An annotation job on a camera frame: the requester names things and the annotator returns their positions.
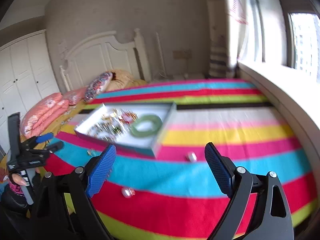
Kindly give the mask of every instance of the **striped bedspread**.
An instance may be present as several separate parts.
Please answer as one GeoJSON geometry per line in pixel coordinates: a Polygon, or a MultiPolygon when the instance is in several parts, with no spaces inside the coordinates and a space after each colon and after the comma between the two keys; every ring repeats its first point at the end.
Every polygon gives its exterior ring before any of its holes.
{"type": "MultiPolygon", "coordinates": [[[[103,150],[102,146],[78,138],[73,131],[92,109],[101,103],[140,101],[175,101],[180,106],[204,107],[177,111],[157,159],[117,149],[108,181],[92,198],[115,237],[178,240],[209,236],[229,199],[221,193],[205,161],[204,146],[208,142],[251,173],[275,171],[295,226],[316,208],[314,178],[299,141],[277,110],[268,105],[267,98],[241,80],[161,83],[101,94],[62,126],[52,143],[63,140],[64,149],[50,157],[46,170],[55,175],[69,173],[89,161],[88,148],[97,153],[103,150]],[[251,105],[228,107],[247,103],[251,105]],[[189,152],[196,153],[196,163],[186,160],[189,152]],[[122,187],[134,188],[136,195],[124,198],[122,187]]],[[[238,235],[246,230],[254,202],[252,194],[238,235]]]]}

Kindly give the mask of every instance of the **pink pillow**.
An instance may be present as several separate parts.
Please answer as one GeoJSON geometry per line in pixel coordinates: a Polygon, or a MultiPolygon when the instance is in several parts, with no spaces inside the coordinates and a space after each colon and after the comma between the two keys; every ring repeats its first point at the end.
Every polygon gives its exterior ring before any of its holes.
{"type": "Polygon", "coordinates": [[[20,132],[27,139],[31,138],[31,129],[38,122],[39,118],[54,107],[62,98],[61,93],[53,93],[38,102],[23,117],[20,124],[20,132]]]}
{"type": "Polygon", "coordinates": [[[69,105],[69,100],[67,99],[62,99],[61,101],[59,101],[58,103],[56,103],[56,105],[54,107],[52,107],[51,109],[49,109],[48,112],[46,112],[44,115],[42,115],[38,122],[36,122],[32,129],[34,130],[35,128],[37,128],[39,125],[41,125],[45,120],[47,120],[47,118],[52,115],[55,111],[57,111],[59,108],[62,108],[65,106],[68,106],[69,105]]]}
{"type": "Polygon", "coordinates": [[[72,90],[64,94],[62,99],[69,100],[69,105],[75,106],[81,99],[84,98],[84,93],[87,90],[86,87],[72,90]]]}
{"type": "Polygon", "coordinates": [[[62,115],[64,112],[68,110],[69,101],[68,100],[61,100],[59,103],[58,108],[55,108],[55,111],[48,111],[49,114],[46,114],[47,118],[35,129],[32,129],[31,137],[32,136],[39,136],[56,118],[62,115]]]}

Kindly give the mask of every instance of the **jade bangle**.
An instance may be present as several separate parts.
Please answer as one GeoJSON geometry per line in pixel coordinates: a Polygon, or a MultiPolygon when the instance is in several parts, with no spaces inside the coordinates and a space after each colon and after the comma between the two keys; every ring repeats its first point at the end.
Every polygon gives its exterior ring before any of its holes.
{"type": "Polygon", "coordinates": [[[134,137],[138,138],[144,138],[150,135],[156,134],[162,126],[162,121],[159,116],[154,115],[154,114],[147,114],[143,115],[142,117],[136,119],[132,124],[131,124],[131,130],[130,133],[134,137]],[[139,125],[142,122],[152,122],[152,128],[147,131],[139,131],[137,130],[136,126],[139,125]]]}

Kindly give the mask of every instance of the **white wardrobe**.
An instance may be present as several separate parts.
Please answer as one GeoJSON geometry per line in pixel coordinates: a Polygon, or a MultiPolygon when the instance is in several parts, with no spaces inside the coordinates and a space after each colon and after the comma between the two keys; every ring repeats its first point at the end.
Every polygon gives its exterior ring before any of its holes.
{"type": "Polygon", "coordinates": [[[10,149],[7,117],[20,118],[46,96],[59,92],[49,60],[45,31],[0,47],[0,145],[10,149]]]}

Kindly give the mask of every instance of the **wall switch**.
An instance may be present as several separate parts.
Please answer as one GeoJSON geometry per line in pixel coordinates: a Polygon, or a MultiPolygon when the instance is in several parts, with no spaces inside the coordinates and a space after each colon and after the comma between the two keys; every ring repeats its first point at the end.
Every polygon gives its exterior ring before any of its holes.
{"type": "Polygon", "coordinates": [[[191,59],[192,58],[191,49],[174,50],[172,54],[174,59],[191,59]]]}

